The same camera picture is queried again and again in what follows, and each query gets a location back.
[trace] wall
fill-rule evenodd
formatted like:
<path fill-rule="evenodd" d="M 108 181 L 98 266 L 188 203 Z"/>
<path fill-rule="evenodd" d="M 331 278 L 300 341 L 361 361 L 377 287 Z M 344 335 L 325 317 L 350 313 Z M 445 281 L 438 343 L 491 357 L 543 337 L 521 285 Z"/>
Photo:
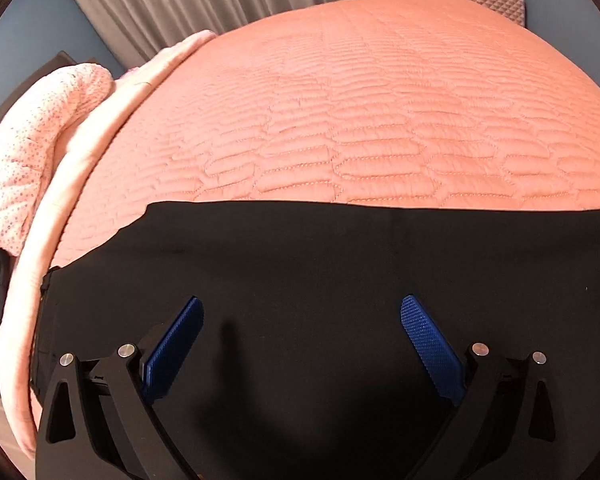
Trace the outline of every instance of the wall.
<path fill-rule="evenodd" d="M 600 12 L 591 0 L 526 0 L 527 27 L 600 86 Z"/>
<path fill-rule="evenodd" d="M 0 18 L 0 104 L 59 50 L 124 72 L 74 0 L 13 0 Z"/>

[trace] textured blue pad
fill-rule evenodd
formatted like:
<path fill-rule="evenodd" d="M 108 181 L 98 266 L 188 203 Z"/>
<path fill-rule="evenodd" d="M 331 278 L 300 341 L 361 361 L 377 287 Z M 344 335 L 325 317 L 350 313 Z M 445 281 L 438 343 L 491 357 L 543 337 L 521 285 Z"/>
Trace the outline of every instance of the textured blue pad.
<path fill-rule="evenodd" d="M 459 406 L 464 397 L 464 367 L 415 296 L 402 300 L 400 320 L 438 394 Z"/>
<path fill-rule="evenodd" d="M 167 394 L 205 320 L 202 302 L 193 297 L 144 365 L 142 397 L 148 404 Z"/>

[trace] polka dot pillow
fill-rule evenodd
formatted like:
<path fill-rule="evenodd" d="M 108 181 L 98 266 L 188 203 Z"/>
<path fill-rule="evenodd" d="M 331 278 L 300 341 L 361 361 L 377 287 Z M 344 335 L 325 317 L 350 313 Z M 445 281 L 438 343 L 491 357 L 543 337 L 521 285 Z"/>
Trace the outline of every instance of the polka dot pillow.
<path fill-rule="evenodd" d="M 0 248 L 18 256 L 54 170 L 61 132 L 109 95 L 106 68 L 84 63 L 41 78 L 0 123 Z"/>

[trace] metal pin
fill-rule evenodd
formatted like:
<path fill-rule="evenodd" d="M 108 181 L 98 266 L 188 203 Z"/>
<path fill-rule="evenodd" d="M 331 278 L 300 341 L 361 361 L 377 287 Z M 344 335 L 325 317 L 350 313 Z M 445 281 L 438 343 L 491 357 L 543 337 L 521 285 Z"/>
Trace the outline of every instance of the metal pin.
<path fill-rule="evenodd" d="M 118 355 L 120 357 L 129 357 L 136 351 L 136 347 L 131 344 L 122 345 L 118 348 Z"/>
<path fill-rule="evenodd" d="M 474 354 L 484 357 L 489 354 L 489 347 L 484 343 L 474 343 L 471 347 L 471 350 Z"/>
<path fill-rule="evenodd" d="M 534 352 L 532 358 L 538 365 L 543 365 L 546 362 L 546 355 L 542 352 Z"/>
<path fill-rule="evenodd" d="M 61 366 L 68 366 L 68 365 L 70 365 L 73 362 L 74 362 L 74 355 L 73 354 L 64 354 L 60 358 L 60 365 Z"/>

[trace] pink quilted bedspread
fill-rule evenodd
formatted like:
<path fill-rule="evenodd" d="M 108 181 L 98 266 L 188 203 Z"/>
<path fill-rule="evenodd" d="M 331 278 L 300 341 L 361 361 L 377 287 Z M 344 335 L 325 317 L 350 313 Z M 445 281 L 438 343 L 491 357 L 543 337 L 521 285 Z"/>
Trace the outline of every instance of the pink quilted bedspread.
<path fill-rule="evenodd" d="M 600 89 L 464 0 L 347 0 L 225 34 L 135 111 L 54 264 L 151 202 L 600 208 Z"/>

